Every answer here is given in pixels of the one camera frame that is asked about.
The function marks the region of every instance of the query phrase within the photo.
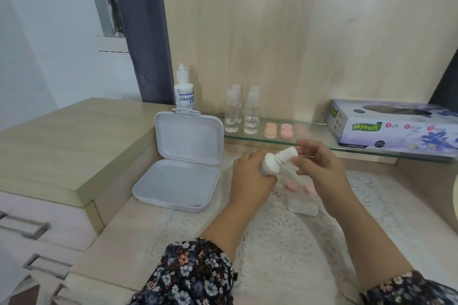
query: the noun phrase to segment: open white case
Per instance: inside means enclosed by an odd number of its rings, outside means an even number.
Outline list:
[[[191,109],[159,112],[157,150],[166,159],[154,163],[132,193],[146,204],[200,212],[210,203],[223,160],[224,125],[214,116]]]

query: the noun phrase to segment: case latch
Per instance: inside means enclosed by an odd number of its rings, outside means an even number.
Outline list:
[[[174,111],[178,115],[193,115],[193,116],[201,115],[200,111],[188,109],[187,107],[179,107],[177,109],[172,109],[172,111]]]

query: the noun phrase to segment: tissue box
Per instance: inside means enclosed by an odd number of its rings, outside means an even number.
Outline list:
[[[326,123],[340,146],[458,156],[458,113],[441,106],[333,99]]]

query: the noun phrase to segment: glass shelf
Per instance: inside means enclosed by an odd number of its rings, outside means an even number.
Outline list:
[[[219,117],[224,124],[224,117],[223,116],[217,116],[217,117]],[[273,122],[277,124],[278,129],[277,129],[276,138],[269,139],[264,136],[264,129],[266,127],[266,123],[268,122]],[[337,144],[336,140],[334,139],[334,136],[331,134],[331,131],[329,130],[328,125],[323,124],[323,123],[297,122],[297,121],[286,121],[286,120],[276,120],[276,119],[270,119],[270,118],[261,118],[259,121],[259,129],[256,134],[246,134],[243,131],[243,121],[242,121],[241,123],[239,123],[238,131],[232,132],[232,133],[224,131],[224,137],[228,139],[247,140],[247,141],[253,141],[253,142],[267,142],[267,143],[276,143],[280,145],[294,146],[296,144],[295,137],[290,140],[285,140],[282,137],[280,137],[280,125],[282,123],[289,123],[289,124],[292,124],[293,126],[295,124],[305,125],[312,139],[323,142],[323,144],[328,146],[333,151],[370,154],[370,155],[383,156],[383,157],[422,160],[426,162],[435,162],[435,163],[453,163],[455,160],[455,158],[453,157],[437,156],[433,154],[392,152],[392,151],[386,151],[386,150],[375,150],[375,149],[340,146]]]

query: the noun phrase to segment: person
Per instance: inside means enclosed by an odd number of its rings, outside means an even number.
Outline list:
[[[458,304],[458,293],[426,280],[354,195],[340,160],[323,143],[297,141],[298,175],[312,178],[329,215],[342,227],[364,304]],[[191,241],[167,246],[158,267],[130,305],[232,304],[232,262],[249,222],[277,182],[259,172],[267,151],[245,153],[233,165],[229,203]]]

